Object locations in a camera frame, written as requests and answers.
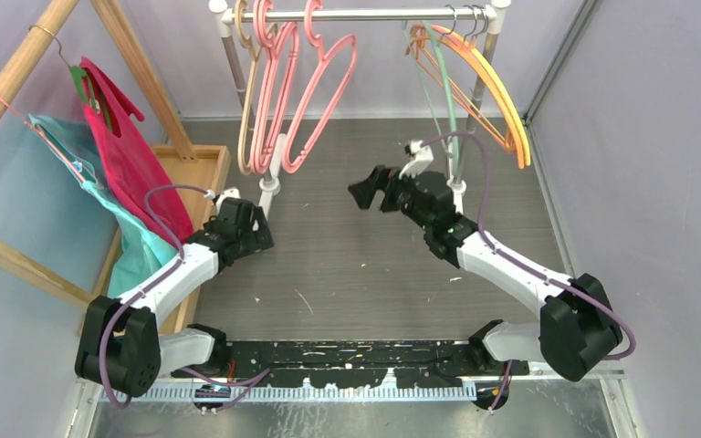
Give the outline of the orange thin hanger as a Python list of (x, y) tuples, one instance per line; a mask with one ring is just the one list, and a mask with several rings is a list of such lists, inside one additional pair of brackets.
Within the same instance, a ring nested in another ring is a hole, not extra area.
[[(408, 30), (406, 53), (444, 89), (450, 119), (455, 117), (456, 108), (466, 111), (469, 118), (478, 122), (504, 151), (513, 154), (517, 166), (524, 169), (531, 164), (531, 154), (523, 122), (504, 82), (491, 65), (490, 57), (476, 47), (481, 34), (486, 35), (487, 43), (500, 34), (510, 5), (509, 1), (492, 1), (480, 7), (472, 6), (471, 16), (477, 21), (477, 28), (467, 36), (444, 26), (417, 22)], [(457, 55), (476, 73), (480, 85), (490, 94), (506, 123), (505, 133), (491, 126), (481, 105), (450, 77), (442, 53), (444, 49)]]

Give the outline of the grey-green thin hanger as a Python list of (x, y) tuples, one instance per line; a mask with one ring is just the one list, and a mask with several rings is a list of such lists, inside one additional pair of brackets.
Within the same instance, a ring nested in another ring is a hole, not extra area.
[[(446, 107), (447, 107), (447, 119), (448, 119), (448, 124), (450, 128), (450, 132), (456, 131), (457, 130), (457, 117), (456, 117), (456, 112), (455, 112), (455, 99), (453, 96), (453, 88), (452, 84), (448, 75), (448, 71), (446, 68), (446, 63), (445, 63), (445, 57), (442, 51), (442, 46), (443, 46), (443, 40), (444, 38), (442, 36), (437, 36), (436, 33), (434, 32), (432, 25), (430, 22), (425, 21), (425, 22), (420, 22), (420, 25), (424, 26), (425, 33), (427, 35), (427, 41), (431, 45), (432, 52), (431, 55), (435, 59), (436, 63), (436, 68), (437, 68), (437, 73), (436, 73), (436, 78), (438, 81), (442, 84), (442, 87), (445, 92), (445, 101), (446, 101)], [(417, 64), (419, 60), (419, 56), (421, 54), (428, 55), (428, 52), (425, 48), (423, 48), (420, 52), (417, 51), (418, 46), (413, 43), (413, 36), (411, 35), (411, 30), (412, 27), (409, 26), (409, 23), (407, 20), (404, 20), (402, 23), (402, 31), (403, 31), (403, 36), (406, 38), (407, 42), (407, 48), (410, 50), (411, 55), (413, 57), (413, 62)], [(441, 125), (440, 122), (438, 121), (438, 118), (435, 114), (433, 104), (429, 95), (429, 91), (425, 85), (423, 76), (421, 73), (418, 73), (418, 78), (421, 84), (421, 87), (423, 88), (424, 95), (427, 101), (427, 105), (429, 107), (429, 110), (431, 112), (432, 119), (434, 120), (434, 125), (436, 127), (437, 132), (439, 135), (442, 135), (441, 131)], [(450, 178), (457, 178), (458, 177), (458, 170), (459, 170), (459, 159), (460, 159), (460, 151), (461, 151), (461, 146), (460, 146), (460, 141), (456, 136), (453, 137), (443, 137), (441, 139), (441, 144), (442, 147), (445, 151), (445, 156), (447, 159), (447, 170), (448, 170), (448, 175)]]

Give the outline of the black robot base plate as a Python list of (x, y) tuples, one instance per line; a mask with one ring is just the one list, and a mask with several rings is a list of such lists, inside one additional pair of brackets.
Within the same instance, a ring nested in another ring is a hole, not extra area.
[(222, 356), (194, 370), (212, 379), (251, 379), (297, 388), (376, 388), (391, 372), (398, 389), (452, 388), (464, 378), (501, 377), (505, 365), (485, 352), (477, 334), (464, 340), (228, 340)]

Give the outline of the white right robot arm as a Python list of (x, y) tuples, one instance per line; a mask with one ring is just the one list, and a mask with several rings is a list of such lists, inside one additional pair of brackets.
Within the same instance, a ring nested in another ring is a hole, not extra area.
[(437, 258), (490, 281), (536, 316), (534, 323), (498, 320), (480, 329), (469, 352), (479, 373), (493, 374), (508, 361), (539, 361), (579, 381), (623, 343), (623, 327), (597, 278), (551, 271), (501, 244), (456, 209), (440, 172), (407, 177), (377, 166), (348, 191), (362, 210), (380, 193), (381, 211), (411, 219)]

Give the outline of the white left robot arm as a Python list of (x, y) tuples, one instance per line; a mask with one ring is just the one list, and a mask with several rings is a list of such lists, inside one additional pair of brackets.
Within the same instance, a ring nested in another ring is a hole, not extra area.
[(167, 317), (202, 284), (235, 261), (272, 248), (264, 209), (222, 196), (216, 215), (192, 234), (176, 257), (118, 297), (99, 296), (87, 307), (74, 371), (130, 397), (175, 371), (224, 373), (231, 353), (226, 334), (202, 324), (163, 335)]

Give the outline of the beige plastic hanger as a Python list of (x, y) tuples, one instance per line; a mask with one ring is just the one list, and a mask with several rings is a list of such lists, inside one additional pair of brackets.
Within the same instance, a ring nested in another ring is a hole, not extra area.
[(244, 88), (243, 112), (239, 128), (236, 153), (238, 170), (243, 175), (249, 175), (254, 172), (253, 164), (250, 159), (251, 146), (249, 145), (249, 140), (253, 136), (252, 131), (256, 120), (256, 116), (252, 110), (252, 99), (254, 86), (256, 84), (259, 59), (262, 51), (261, 47), (254, 41), (254, 38), (246, 35), (244, 32), (242, 18), (246, 12), (248, 4), (249, 2), (246, 0), (237, 0), (235, 2), (235, 6), (233, 7), (233, 12), (235, 13), (235, 31), (237, 33), (240, 46), (248, 51), (250, 60), (248, 79), (246, 80), (246, 85)]

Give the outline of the yellow thin hanger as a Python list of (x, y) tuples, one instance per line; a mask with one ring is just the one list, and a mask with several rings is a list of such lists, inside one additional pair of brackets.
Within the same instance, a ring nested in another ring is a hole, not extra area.
[(506, 133), (501, 134), (492, 128), (480, 110), (480, 104), (469, 103), (469, 114), (487, 131), (496, 143), (507, 153), (514, 154), (519, 169), (531, 164), (530, 147), (524, 125), (515, 107), (514, 101), (498, 73), (491, 66), (490, 60), (483, 55), (472, 43), (454, 34), (447, 45), (462, 58), (477, 74), (477, 78), (491, 98), (497, 104), (501, 116), (506, 123)]

